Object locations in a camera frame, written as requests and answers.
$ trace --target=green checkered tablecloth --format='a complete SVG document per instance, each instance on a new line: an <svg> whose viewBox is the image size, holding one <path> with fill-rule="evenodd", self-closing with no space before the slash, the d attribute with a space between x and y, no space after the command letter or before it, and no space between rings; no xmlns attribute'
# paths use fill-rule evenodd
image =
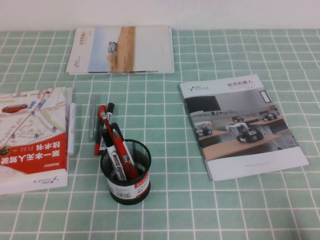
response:
<svg viewBox="0 0 320 240"><path fill-rule="evenodd" d="M175 73L68 75L74 32L0 32L0 92L73 87L67 187L0 196L0 240L317 240L320 32L174 30ZM179 84L258 74L310 165L209 180ZM117 204L89 141L90 95L152 155L151 192Z"/></svg>

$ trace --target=robot book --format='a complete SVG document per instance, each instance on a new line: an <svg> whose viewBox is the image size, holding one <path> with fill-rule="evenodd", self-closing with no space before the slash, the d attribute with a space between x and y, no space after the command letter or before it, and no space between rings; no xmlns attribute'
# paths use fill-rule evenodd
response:
<svg viewBox="0 0 320 240"><path fill-rule="evenodd" d="M308 165L258 75L180 84L214 181Z"/></svg>

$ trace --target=robot photo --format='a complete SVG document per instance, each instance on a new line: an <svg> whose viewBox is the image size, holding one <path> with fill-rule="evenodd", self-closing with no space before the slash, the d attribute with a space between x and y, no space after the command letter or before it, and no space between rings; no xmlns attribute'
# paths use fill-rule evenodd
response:
<svg viewBox="0 0 320 240"><path fill-rule="evenodd" d="M249 128L248 125L244 122L236 123L234 125L225 126L227 132L232 134L240 143L249 143L252 144L259 140L264 139L264 135L256 128Z"/></svg>
<svg viewBox="0 0 320 240"><path fill-rule="evenodd" d="M212 124L210 121L203 121L194 124L195 133L198 137L209 136L213 132Z"/></svg>
<svg viewBox="0 0 320 240"><path fill-rule="evenodd" d="M275 113L268 113L263 115L262 120L263 121L271 121L277 119L277 115Z"/></svg>

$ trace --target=sand dune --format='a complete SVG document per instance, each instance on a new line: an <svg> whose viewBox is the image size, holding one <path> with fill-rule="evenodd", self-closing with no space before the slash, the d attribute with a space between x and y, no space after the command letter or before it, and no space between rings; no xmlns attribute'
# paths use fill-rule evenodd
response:
<svg viewBox="0 0 320 240"><path fill-rule="evenodd" d="M106 60L110 64L111 72L132 72L135 63L135 38L134 26L122 27L117 42L117 51L109 53Z"/></svg>

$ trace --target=white pen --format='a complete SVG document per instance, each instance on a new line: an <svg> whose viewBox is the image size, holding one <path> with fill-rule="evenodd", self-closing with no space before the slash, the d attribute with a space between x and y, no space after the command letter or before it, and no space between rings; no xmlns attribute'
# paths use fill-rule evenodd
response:
<svg viewBox="0 0 320 240"><path fill-rule="evenodd" d="M75 151L75 125L76 125L76 104L71 103L69 106L69 126L68 126L68 155L74 154Z"/></svg>

